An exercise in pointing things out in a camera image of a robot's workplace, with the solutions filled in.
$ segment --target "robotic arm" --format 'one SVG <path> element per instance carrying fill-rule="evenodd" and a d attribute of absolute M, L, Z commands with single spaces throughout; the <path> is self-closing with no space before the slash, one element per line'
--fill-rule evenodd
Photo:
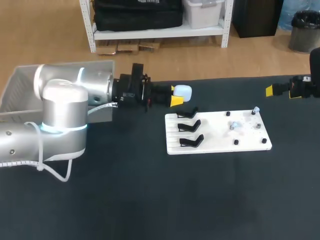
<path fill-rule="evenodd" d="M 72 159 L 85 152 L 89 114 L 102 108 L 172 107 L 189 101 L 192 89 L 154 85 L 143 75 L 143 64 L 137 63 L 131 75 L 121 74 L 120 79 L 83 67 L 41 65 L 34 75 L 34 94 L 43 102 L 42 124 L 0 124 L 0 167 L 34 166 L 66 182 Z M 88 106 L 95 108 L 88 111 Z M 69 160 L 66 177 L 45 164 L 62 160 Z"/>

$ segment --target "white plastic board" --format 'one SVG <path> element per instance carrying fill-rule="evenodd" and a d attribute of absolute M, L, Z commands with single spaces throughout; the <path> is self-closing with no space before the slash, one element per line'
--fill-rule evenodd
<path fill-rule="evenodd" d="M 219 112 L 198 112 L 193 119 L 178 118 L 177 114 L 165 115 L 165 132 L 167 153 L 180 154 L 208 154 L 227 152 L 266 151 L 272 148 L 261 115 L 257 112 L 252 115 L 252 110 Z M 197 120 L 201 125 L 196 132 L 179 131 L 178 124 L 193 126 Z M 238 127 L 230 130 L 236 122 Z M 197 147 L 181 146 L 180 139 L 196 140 L 203 134 L 204 140 Z"/>

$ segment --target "black cabinet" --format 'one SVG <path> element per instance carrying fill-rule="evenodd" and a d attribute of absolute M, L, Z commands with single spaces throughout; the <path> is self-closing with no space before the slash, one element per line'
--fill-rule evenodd
<path fill-rule="evenodd" d="M 240 38 L 274 36 L 284 0 L 235 0 L 232 22 Z"/>

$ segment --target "black trash bag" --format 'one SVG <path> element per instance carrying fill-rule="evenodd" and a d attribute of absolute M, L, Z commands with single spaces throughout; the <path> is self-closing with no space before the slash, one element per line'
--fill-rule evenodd
<path fill-rule="evenodd" d="M 180 11 L 182 9 L 182 0 L 95 0 L 94 9 Z"/>
<path fill-rule="evenodd" d="M 298 29 L 320 29 L 320 12 L 298 11 L 295 13 L 291 25 Z"/>
<path fill-rule="evenodd" d="M 183 11 L 101 10 L 94 15 L 98 31 L 142 31 L 179 27 L 183 23 Z"/>

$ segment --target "black clip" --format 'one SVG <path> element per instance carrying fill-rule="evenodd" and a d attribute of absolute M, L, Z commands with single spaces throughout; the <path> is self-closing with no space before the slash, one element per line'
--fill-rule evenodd
<path fill-rule="evenodd" d="M 194 133 L 195 131 L 197 131 L 197 129 L 199 128 L 200 125 L 201 125 L 201 120 L 199 119 L 195 122 L 195 124 L 193 126 L 186 125 L 183 123 L 178 123 L 178 129 L 179 129 L 179 132 Z"/>
<path fill-rule="evenodd" d="M 197 148 L 202 143 L 202 141 L 205 139 L 204 135 L 201 134 L 198 136 L 198 138 L 195 141 L 186 139 L 186 138 L 180 138 L 179 142 L 181 147 L 192 147 Z"/>
<path fill-rule="evenodd" d="M 179 118 L 193 119 L 194 116 L 197 114 L 197 112 L 198 112 L 198 108 L 195 107 L 192 112 L 181 111 L 181 112 L 177 112 L 176 114 L 178 115 L 178 119 Z"/>

